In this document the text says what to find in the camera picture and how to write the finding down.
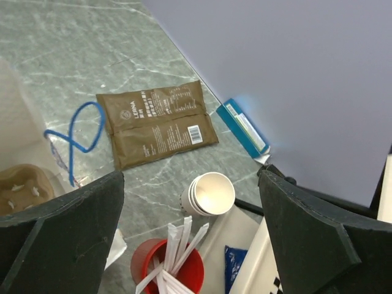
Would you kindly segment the blue checkered paper bag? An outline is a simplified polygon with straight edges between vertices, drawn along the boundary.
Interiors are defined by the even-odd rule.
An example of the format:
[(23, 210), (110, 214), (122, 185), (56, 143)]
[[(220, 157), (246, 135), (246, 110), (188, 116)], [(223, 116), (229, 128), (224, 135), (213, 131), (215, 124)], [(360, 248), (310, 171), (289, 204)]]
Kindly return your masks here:
[(55, 197), (76, 191), (96, 195), (96, 187), (80, 187), (66, 181), (67, 168), (49, 138), (44, 137), (45, 123), (21, 78), (1, 59), (1, 171), (15, 165), (31, 164), (41, 168), (49, 179)]

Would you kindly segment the brown pulp cup carrier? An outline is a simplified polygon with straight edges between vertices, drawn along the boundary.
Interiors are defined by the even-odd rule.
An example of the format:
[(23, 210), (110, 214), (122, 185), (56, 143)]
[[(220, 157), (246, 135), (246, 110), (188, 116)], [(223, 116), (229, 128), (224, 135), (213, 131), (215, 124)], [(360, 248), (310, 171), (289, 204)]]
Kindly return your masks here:
[(1, 171), (1, 216), (24, 211), (55, 197), (44, 171), (21, 164)]

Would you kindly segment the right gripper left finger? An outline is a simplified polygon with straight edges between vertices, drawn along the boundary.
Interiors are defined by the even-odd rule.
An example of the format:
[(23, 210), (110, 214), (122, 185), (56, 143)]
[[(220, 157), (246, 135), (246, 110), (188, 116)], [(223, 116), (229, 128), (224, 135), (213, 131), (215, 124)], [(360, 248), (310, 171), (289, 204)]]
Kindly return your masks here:
[(124, 203), (113, 171), (1, 217), (1, 293), (97, 293)]

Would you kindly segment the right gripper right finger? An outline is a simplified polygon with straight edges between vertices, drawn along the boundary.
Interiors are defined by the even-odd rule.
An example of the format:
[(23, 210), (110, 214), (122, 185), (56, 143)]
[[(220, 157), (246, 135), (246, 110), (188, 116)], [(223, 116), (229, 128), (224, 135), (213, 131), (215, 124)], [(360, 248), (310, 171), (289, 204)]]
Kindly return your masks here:
[(391, 293), (391, 224), (342, 209), (273, 172), (260, 198), (284, 293)]

